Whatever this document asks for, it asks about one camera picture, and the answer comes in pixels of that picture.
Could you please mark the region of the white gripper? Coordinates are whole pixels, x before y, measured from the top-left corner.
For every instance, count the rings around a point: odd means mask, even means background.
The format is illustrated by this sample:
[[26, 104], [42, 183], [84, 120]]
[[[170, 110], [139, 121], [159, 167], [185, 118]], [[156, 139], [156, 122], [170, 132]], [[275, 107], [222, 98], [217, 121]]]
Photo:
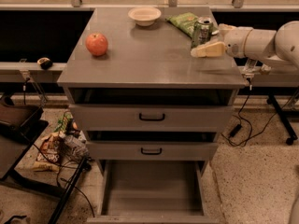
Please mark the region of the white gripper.
[[233, 25], [220, 23], [219, 33], [224, 36], [224, 43], [221, 41], [205, 43], [191, 50], [191, 55], [195, 58], [220, 57], [225, 52], [234, 58], [245, 58], [245, 44], [252, 27], [236, 27]]

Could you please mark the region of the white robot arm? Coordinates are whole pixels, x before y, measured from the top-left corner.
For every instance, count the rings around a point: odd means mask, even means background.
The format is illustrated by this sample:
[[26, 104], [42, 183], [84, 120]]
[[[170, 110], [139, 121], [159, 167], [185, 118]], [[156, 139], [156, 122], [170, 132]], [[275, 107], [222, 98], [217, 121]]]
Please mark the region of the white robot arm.
[[220, 40], [191, 49], [193, 57], [248, 58], [268, 66], [294, 65], [299, 68], [299, 21], [289, 21], [278, 30], [219, 25]]

